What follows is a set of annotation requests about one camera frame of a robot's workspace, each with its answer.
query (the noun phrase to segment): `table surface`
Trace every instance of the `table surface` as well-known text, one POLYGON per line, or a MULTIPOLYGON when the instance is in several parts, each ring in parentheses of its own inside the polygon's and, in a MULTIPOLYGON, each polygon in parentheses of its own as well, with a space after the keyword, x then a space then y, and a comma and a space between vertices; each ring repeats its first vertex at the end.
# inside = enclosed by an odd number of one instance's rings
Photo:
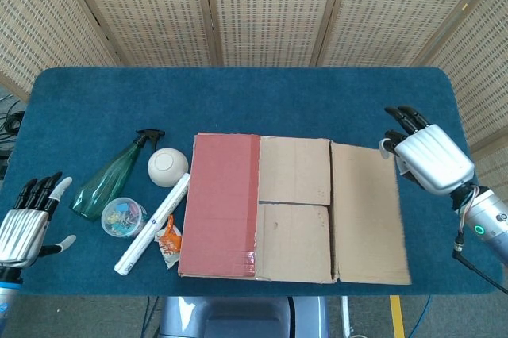
MULTIPOLYGON (((194 135, 255 133, 324 137, 376 148, 397 123, 383 112, 409 104, 438 123, 466 150, 451 84, 446 75, 421 68, 127 68, 66 67, 36 80, 0 196, 5 212, 32 177, 63 171, 75 182, 49 225, 46 244, 77 236, 60 255, 37 260, 26 271, 28 294, 112 295, 317 295, 470 294, 491 290, 452 259, 457 219, 448 197, 439 198, 399 180, 402 219, 412 277, 410 286, 338 282, 332 285, 180 278, 168 271, 151 244, 125 277, 114 264, 131 240, 106 235, 100 221, 87 221, 68 205, 78 188, 136 137, 136 129, 166 131, 159 148, 179 149, 191 161, 194 135)), ((123 191, 149 214, 168 189, 146 171, 146 144, 123 191)), ((175 211, 183 225, 184 205, 175 211)), ((498 260, 472 233, 465 255, 501 279, 498 260)))

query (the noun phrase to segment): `floor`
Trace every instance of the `floor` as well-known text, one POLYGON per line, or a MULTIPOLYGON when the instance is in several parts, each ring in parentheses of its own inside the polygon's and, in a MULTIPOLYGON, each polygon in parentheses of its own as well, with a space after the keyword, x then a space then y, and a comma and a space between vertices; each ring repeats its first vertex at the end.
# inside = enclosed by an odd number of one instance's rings
MULTIPOLYGON (((7 94, 0 87, 0 98, 7 94)), ((15 101, 15 98, 0 101, 0 117, 15 101)), ((14 111, 23 109, 22 103, 13 108, 14 111)), ((401 297, 406 336, 426 300, 424 296, 401 297)), ((140 336, 146 302, 146 297, 20 296, 3 338, 136 338, 140 336)), ((349 304, 353 334, 367 338, 394 336, 389 297, 351 297, 349 304)), ((330 337, 342 337, 340 300, 328 298, 328 306, 330 337)), ((145 335, 147 338, 152 338, 157 329, 161 308, 159 301, 145 335)), ((471 296, 436 296, 415 337, 508 336, 507 310, 508 296, 499 291, 471 296)))

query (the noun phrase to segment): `woven screen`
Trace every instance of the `woven screen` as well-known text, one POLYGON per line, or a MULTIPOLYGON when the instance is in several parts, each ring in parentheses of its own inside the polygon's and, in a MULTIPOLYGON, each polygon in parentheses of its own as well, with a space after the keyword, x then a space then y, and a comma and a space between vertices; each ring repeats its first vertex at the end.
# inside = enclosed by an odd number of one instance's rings
POLYGON ((209 65, 200 0, 87 0, 115 46, 136 65, 209 65))
POLYGON ((217 0, 225 65, 308 66, 326 0, 217 0))
POLYGON ((24 100, 47 67, 117 64, 77 0, 0 0, 0 9, 0 81, 24 100))
POLYGON ((341 0, 318 62, 411 65, 459 1, 341 0))
POLYGON ((508 203, 508 147, 478 160, 475 165, 480 183, 508 203))
POLYGON ((508 125, 508 0, 482 0, 430 63, 452 80, 470 145, 508 125))

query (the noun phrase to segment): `flattened cardboard box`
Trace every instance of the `flattened cardboard box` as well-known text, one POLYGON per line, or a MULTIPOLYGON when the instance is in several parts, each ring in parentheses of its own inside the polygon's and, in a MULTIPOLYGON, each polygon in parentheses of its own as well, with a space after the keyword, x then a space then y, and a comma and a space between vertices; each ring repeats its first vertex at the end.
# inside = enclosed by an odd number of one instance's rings
POLYGON ((394 162, 375 149, 199 134, 190 175, 182 276, 410 284, 394 162))

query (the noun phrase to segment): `yellow line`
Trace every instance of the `yellow line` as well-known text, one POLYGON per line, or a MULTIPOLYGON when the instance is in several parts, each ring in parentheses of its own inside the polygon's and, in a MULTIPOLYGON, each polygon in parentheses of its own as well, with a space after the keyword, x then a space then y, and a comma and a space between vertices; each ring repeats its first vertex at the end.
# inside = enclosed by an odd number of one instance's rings
POLYGON ((402 323, 402 310, 400 297, 390 296, 391 320, 394 324, 394 338, 404 338, 404 324, 402 323))

